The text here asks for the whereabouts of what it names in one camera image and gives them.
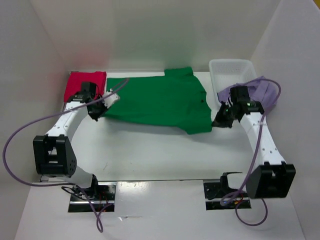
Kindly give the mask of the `green t shirt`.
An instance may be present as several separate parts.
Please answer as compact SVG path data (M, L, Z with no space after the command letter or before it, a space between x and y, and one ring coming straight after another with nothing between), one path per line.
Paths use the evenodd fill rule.
M106 118L176 127L188 135L212 130L207 92L191 67L166 69L163 76L130 77Z

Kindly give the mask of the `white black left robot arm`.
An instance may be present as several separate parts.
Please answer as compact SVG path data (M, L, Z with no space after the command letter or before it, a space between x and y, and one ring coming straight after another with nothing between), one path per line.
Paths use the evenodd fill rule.
M54 126L45 135L37 135L32 143L37 173L74 184L74 192L81 192L88 200L99 196L98 180L94 174L78 166L71 141L85 117L90 116L97 121L107 110L103 101L87 106L102 98L97 93L98 89L93 82L82 82L80 91L69 97L63 114Z

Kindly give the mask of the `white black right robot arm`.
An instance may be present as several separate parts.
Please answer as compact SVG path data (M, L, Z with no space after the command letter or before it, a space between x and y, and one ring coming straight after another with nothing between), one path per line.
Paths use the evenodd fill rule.
M290 190L296 168L286 163L278 151L266 122L267 111L260 102L250 99L247 86L230 89L230 101L222 102L212 127L231 128L235 121L243 127L253 158L239 187L231 179L219 184L220 193L229 197L236 190L245 191L251 199L285 198Z

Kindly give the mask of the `white plastic basket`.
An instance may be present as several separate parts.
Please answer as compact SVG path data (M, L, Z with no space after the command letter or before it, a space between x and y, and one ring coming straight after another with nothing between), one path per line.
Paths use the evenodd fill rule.
M257 78L253 63L246 59L212 59L209 72L213 89L214 104L220 107L218 92L237 84Z

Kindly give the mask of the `lavender t shirt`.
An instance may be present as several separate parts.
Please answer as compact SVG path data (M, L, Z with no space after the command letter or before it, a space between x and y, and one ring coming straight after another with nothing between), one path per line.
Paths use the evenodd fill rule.
M240 96L240 100L235 103L232 100L231 89L243 86L247 87L248 98ZM254 107L262 108L264 114L270 112L277 104L277 90L275 84L267 80L264 76L255 78L248 82L236 83L226 87L217 93L218 100L220 102L219 112L230 108L233 105L240 103L241 107L249 108L250 110Z

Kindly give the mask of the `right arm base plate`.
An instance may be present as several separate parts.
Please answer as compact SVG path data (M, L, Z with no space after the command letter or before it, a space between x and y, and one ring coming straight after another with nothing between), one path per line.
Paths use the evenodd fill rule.
M222 206L221 198L226 194L235 192L228 186L223 186L219 181L209 181L203 183L205 208L207 211L213 210L234 210L236 205L240 203L239 209L251 209L251 203L246 193L240 194L230 204Z

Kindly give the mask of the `aluminium table edge rail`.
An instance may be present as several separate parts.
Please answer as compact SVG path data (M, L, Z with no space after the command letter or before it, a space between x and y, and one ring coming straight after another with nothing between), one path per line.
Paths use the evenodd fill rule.
M77 160L71 145L75 133L76 105L69 98L78 91L74 74L70 73L63 94L63 112L54 126L45 134L33 139L35 167L38 174L47 177L70 178L76 171Z

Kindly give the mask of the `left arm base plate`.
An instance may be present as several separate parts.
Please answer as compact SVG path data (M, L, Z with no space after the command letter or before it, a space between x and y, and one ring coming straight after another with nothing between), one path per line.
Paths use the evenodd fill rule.
M100 181L95 193L85 189L84 191L86 192L89 200L77 187L62 187L62 189L70 194L68 204L69 213L92 212L89 202L91 202L97 213L115 211L116 182Z

